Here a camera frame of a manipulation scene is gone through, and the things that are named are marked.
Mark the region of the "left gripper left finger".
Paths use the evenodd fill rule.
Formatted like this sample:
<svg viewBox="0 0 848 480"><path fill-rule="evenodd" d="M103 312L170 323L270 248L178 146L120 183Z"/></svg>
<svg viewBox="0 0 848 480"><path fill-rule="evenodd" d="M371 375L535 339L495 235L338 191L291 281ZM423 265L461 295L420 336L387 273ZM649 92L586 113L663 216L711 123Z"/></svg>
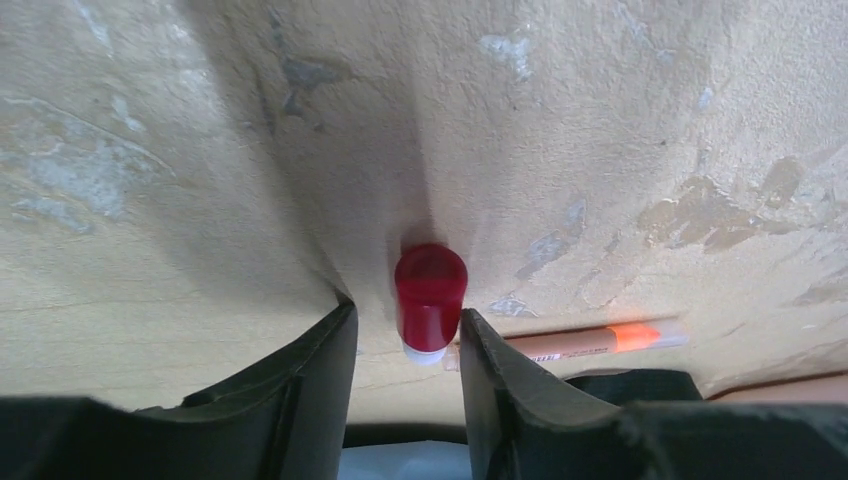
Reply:
<svg viewBox="0 0 848 480"><path fill-rule="evenodd" d="M338 469L358 318L343 303L258 362L185 397L141 411L150 443L143 479L330 477Z"/></svg>

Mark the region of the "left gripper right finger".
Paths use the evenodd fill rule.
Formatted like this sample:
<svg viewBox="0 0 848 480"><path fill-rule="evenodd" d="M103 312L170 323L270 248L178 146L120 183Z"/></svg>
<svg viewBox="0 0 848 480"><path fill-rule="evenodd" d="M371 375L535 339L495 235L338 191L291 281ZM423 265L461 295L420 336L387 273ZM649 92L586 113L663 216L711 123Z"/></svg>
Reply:
<svg viewBox="0 0 848 480"><path fill-rule="evenodd" d="M460 330L473 478L622 478L618 407L518 353L473 309L462 311Z"/></svg>

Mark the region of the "orange marker pen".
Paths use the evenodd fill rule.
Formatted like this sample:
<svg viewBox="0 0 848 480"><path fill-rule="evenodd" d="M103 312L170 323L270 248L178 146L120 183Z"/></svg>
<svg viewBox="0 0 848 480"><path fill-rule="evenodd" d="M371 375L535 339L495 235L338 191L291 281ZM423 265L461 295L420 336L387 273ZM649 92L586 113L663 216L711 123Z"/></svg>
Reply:
<svg viewBox="0 0 848 480"><path fill-rule="evenodd" d="M507 345L536 363L598 354L684 345L689 339L674 318L629 321L604 327L506 337Z"/></svg>

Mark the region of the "blue student backpack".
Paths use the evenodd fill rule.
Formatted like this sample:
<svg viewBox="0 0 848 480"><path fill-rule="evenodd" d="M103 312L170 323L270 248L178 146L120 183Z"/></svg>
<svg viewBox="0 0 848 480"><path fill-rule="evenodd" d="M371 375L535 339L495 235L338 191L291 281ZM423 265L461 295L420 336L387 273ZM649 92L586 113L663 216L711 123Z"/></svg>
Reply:
<svg viewBox="0 0 848 480"><path fill-rule="evenodd" d="M341 479L568 479L639 475L614 432L633 402L700 401L682 371L634 369L566 379L489 362L463 379L465 443L420 440L345 447Z"/></svg>

